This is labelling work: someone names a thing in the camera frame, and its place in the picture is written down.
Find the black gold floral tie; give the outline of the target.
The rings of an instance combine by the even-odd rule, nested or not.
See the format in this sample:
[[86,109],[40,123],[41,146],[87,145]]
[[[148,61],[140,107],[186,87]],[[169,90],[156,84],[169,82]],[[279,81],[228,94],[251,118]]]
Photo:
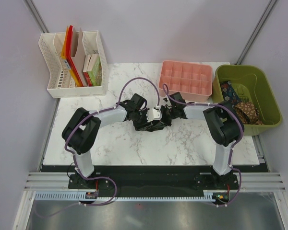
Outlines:
[[161,120],[153,120],[145,126],[144,131],[148,131],[148,132],[159,131],[171,125],[172,125],[171,121],[163,122]]

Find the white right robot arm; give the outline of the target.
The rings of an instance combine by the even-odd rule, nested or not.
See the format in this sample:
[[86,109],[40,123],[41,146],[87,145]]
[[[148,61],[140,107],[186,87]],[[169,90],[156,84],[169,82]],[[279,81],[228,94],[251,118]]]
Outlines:
[[222,188],[230,179],[233,171],[231,163],[233,149],[242,139],[244,125],[229,102],[218,104],[186,103],[176,92],[165,99],[170,105],[162,105],[161,122],[167,126],[177,118],[199,119],[206,122],[210,135],[216,143],[216,153],[210,183],[214,188]]

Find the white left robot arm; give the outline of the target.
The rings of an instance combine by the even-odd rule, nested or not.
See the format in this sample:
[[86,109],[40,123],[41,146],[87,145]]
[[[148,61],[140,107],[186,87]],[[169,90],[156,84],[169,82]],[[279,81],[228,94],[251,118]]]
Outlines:
[[138,94],[131,99],[116,103],[100,111],[78,108],[62,132],[65,149],[73,154],[76,171],[80,174],[79,183],[84,188],[92,188],[96,177],[92,174],[92,148],[100,128],[124,121],[132,121],[135,130],[148,126],[147,100]]

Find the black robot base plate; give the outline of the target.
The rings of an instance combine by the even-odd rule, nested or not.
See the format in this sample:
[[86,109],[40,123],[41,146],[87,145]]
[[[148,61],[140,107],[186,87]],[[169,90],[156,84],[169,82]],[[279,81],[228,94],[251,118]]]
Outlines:
[[43,166],[43,173],[65,172],[69,189],[95,189],[101,197],[189,197],[202,196],[204,190],[234,191],[242,189],[242,173],[265,173],[265,164],[238,166],[219,176],[211,166],[110,166],[98,165],[88,180],[75,166]]

